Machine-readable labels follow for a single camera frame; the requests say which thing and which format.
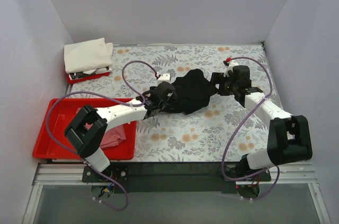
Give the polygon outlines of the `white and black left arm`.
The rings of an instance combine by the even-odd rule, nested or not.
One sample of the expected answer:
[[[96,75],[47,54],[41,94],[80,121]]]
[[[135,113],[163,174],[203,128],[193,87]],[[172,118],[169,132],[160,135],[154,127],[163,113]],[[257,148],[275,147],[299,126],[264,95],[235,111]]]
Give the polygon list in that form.
[[[141,96],[110,107],[83,106],[64,131],[65,137],[78,156],[94,169],[94,175],[102,182],[113,174],[110,161],[100,147],[106,132],[129,122],[156,116],[177,100],[175,87],[161,82]]]

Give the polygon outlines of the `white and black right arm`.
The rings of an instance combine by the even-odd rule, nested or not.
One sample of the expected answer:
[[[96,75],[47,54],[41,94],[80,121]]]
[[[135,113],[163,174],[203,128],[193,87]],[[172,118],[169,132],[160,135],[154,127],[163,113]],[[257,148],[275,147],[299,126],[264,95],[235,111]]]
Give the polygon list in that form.
[[[267,147],[244,155],[237,168],[245,180],[252,180],[263,168],[310,160],[313,156],[308,120],[292,115],[252,86],[248,66],[231,65],[225,73],[212,73],[211,85],[221,96],[234,96],[244,108],[252,111],[267,127]]]

